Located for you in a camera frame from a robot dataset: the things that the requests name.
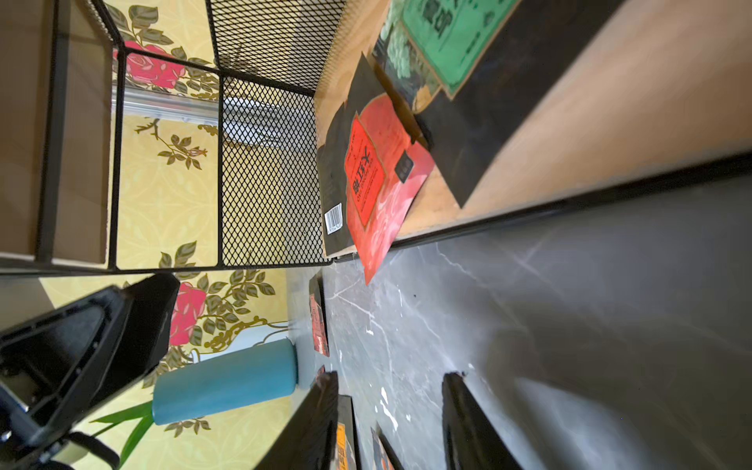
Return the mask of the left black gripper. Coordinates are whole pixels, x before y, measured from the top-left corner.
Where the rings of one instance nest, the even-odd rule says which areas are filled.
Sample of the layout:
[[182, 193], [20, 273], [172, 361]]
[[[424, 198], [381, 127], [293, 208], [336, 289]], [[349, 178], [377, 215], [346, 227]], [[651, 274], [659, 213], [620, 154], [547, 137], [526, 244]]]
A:
[[74, 425], [159, 365], [179, 287], [173, 275], [156, 274], [2, 331], [3, 469], [72, 469], [57, 458], [70, 446], [121, 466], [116, 452]]

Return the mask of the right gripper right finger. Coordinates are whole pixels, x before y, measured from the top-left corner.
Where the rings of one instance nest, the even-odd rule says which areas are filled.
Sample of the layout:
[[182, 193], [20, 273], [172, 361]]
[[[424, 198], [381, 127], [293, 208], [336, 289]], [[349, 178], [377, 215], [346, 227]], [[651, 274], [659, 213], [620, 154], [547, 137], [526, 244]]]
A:
[[446, 468], [521, 469], [465, 385], [462, 375], [445, 374], [442, 395]]

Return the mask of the orange label tea bag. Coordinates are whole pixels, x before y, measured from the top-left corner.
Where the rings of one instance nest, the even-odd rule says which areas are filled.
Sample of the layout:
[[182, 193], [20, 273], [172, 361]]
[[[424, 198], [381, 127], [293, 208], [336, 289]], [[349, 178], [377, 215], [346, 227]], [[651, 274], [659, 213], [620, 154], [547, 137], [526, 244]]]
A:
[[404, 470], [398, 460], [397, 454], [392, 449], [386, 436], [379, 427], [371, 429], [372, 436], [372, 448], [373, 448], [373, 462], [371, 469], [373, 470]]

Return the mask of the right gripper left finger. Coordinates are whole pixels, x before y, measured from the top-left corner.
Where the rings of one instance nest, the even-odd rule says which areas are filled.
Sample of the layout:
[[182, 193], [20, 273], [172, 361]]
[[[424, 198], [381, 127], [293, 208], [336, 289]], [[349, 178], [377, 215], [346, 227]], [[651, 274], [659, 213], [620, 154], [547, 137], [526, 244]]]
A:
[[329, 372], [326, 389], [311, 386], [289, 423], [255, 467], [264, 469], [329, 469], [338, 421], [339, 380]]

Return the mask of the earl grey red tea bag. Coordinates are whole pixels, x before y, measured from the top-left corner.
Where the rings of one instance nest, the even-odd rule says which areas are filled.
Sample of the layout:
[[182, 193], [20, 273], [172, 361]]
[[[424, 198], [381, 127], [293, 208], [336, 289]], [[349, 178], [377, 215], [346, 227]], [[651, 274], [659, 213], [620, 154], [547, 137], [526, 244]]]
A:
[[323, 298], [323, 278], [321, 272], [317, 272], [317, 274], [309, 280], [309, 316], [311, 317], [313, 348], [319, 354], [329, 358], [330, 349], [328, 344]]

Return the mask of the pink label tea bag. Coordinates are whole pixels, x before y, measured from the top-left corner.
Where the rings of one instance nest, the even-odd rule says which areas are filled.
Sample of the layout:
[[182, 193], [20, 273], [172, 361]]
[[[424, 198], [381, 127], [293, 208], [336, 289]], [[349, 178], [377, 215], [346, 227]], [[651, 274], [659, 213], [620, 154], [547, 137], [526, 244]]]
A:
[[313, 385], [315, 385], [316, 387], [319, 387], [319, 389], [324, 390], [329, 386], [329, 383], [330, 383], [329, 372], [326, 370], [325, 366], [323, 365], [319, 368], [319, 370], [317, 370]]

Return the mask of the red tea bag shelf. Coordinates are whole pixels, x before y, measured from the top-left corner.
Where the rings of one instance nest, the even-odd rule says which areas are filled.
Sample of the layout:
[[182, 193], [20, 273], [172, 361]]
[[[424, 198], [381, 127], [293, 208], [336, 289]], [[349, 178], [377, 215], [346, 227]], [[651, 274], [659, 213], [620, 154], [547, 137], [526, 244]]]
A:
[[434, 170], [383, 94], [352, 120], [345, 159], [347, 227], [370, 283], [396, 240], [418, 191]]

